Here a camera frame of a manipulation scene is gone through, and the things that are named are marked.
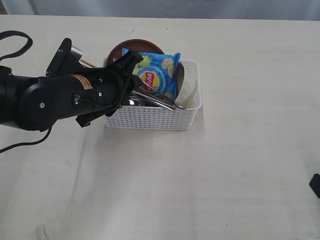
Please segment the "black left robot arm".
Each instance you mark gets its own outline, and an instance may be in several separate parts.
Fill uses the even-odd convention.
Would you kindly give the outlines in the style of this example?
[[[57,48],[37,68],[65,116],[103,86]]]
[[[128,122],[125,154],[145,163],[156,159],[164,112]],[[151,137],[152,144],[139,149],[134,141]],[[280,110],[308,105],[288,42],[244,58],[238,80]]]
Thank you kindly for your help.
[[[13,75],[0,68],[0,122],[26,131],[45,131],[56,121],[75,117],[83,128],[103,115],[111,116],[139,85],[132,76],[142,56],[129,50],[106,67],[63,63],[63,70],[47,76]]]

